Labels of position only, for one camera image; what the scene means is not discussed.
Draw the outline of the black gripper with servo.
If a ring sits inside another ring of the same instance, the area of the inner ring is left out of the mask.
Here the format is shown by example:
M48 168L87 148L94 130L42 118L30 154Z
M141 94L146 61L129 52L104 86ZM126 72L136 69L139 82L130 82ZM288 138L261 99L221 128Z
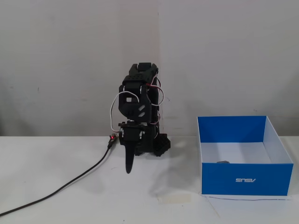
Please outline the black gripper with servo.
M133 167L135 150L146 150L145 132L147 126L137 123L119 123L120 144L125 147L126 151L126 172L129 174Z

